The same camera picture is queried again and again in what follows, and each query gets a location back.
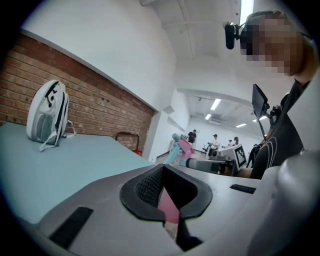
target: pink object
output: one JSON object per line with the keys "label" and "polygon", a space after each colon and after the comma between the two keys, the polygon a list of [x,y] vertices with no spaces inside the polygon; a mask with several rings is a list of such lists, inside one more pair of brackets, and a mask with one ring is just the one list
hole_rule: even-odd
{"label": "pink object", "polygon": [[189,142],[182,137],[179,139],[178,145],[183,151],[181,157],[182,159],[189,159],[191,155],[195,153],[195,150],[192,148]]}
{"label": "pink object", "polygon": [[165,214],[165,222],[179,223],[180,212],[171,200],[166,189],[163,190],[159,200],[158,209],[163,211]]}
{"label": "pink object", "polygon": [[[182,159],[189,159],[191,155],[195,153],[195,150],[184,138],[180,137],[177,143],[182,149]],[[164,189],[162,192],[162,195],[159,200],[158,209],[164,212],[166,222],[174,224],[179,223],[180,212],[175,206],[172,199],[170,198],[166,189]]]}

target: desk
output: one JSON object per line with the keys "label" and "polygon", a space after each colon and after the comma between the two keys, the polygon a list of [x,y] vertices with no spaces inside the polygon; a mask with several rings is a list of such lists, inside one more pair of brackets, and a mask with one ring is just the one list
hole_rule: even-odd
{"label": "desk", "polygon": [[36,224],[53,207],[96,180],[152,165],[112,137],[77,134],[39,152],[26,127],[0,127],[0,186],[12,212]]}

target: air conditioner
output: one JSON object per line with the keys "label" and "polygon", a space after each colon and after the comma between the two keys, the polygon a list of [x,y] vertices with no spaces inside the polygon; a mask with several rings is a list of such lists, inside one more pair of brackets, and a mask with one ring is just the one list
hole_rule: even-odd
{"label": "air conditioner", "polygon": [[221,125],[221,121],[218,121],[218,120],[209,120],[209,123],[210,124],[214,124],[214,125],[216,125],[216,126],[220,126]]}

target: white shirt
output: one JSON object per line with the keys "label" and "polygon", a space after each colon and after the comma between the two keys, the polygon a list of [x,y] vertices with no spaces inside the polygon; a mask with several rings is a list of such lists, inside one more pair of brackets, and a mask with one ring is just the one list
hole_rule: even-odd
{"label": "white shirt", "polygon": [[213,150],[217,150],[219,148],[219,146],[220,146],[219,141],[217,139],[214,139],[213,142],[212,142],[211,148]]}
{"label": "white shirt", "polygon": [[235,145],[236,145],[236,143],[237,143],[237,142],[236,142],[235,140],[234,140],[234,141],[232,141],[232,142],[231,142],[231,144],[230,144],[230,147],[235,146]]}

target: white backpack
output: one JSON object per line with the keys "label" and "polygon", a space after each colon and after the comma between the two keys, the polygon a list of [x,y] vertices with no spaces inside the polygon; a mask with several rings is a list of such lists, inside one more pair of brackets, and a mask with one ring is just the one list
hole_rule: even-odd
{"label": "white backpack", "polygon": [[[42,142],[40,152],[58,146],[61,137],[76,135],[73,123],[67,118],[68,106],[66,87],[58,80],[45,83],[34,95],[26,122],[26,134],[31,140]],[[65,135],[67,123],[73,128],[71,135]]]}

